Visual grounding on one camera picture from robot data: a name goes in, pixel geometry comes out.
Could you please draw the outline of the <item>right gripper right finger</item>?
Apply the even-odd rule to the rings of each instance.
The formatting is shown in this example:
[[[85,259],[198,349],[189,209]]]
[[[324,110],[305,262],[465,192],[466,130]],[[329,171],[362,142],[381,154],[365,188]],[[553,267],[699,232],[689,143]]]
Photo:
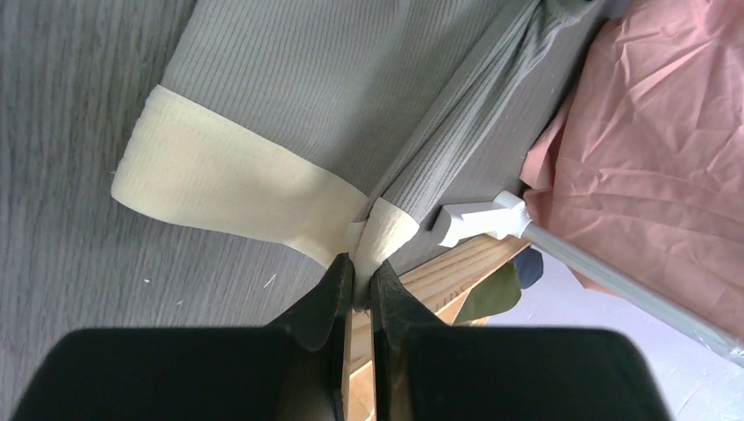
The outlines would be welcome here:
[[[388,261],[370,278],[375,413],[378,420],[413,420],[407,339],[446,324],[400,281]]]

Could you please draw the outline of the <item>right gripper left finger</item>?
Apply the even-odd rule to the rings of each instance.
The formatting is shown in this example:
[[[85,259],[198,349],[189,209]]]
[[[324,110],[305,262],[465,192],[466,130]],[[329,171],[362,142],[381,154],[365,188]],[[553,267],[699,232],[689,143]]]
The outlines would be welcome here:
[[[278,420],[347,418],[353,282],[353,262],[341,253],[311,291],[269,324],[291,337]]]

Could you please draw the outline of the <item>grey underwear cream waistband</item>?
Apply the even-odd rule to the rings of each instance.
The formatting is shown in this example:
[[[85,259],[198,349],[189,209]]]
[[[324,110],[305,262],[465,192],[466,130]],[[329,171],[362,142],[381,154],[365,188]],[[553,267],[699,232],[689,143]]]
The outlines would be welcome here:
[[[410,241],[600,1],[200,1],[112,197],[174,225],[349,253]]]

